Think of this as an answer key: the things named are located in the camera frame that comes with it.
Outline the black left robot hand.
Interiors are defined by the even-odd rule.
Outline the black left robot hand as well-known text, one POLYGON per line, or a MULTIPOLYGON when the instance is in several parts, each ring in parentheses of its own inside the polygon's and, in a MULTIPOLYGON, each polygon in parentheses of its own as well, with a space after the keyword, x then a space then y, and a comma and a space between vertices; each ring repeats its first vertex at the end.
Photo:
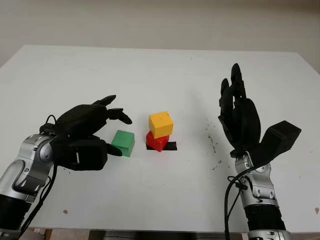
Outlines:
POLYGON ((107 108, 115 98, 115 95, 109 95, 91 104, 77 105, 56 120, 56 137, 51 146, 58 159, 75 161, 77 157, 97 159, 122 155, 117 147, 95 136, 108 120, 119 120, 127 125, 133 123, 123 108, 107 108))

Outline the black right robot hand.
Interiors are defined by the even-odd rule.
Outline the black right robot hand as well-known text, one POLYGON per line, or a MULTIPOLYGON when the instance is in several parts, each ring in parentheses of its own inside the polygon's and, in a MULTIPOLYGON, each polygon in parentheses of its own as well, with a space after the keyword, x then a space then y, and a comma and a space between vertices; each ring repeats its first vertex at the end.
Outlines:
POLYGON ((242 156, 258 146, 261 137, 261 122, 254 102, 246 95, 238 63, 231 68, 231 82, 221 82, 218 119, 229 143, 233 146, 232 158, 242 156))

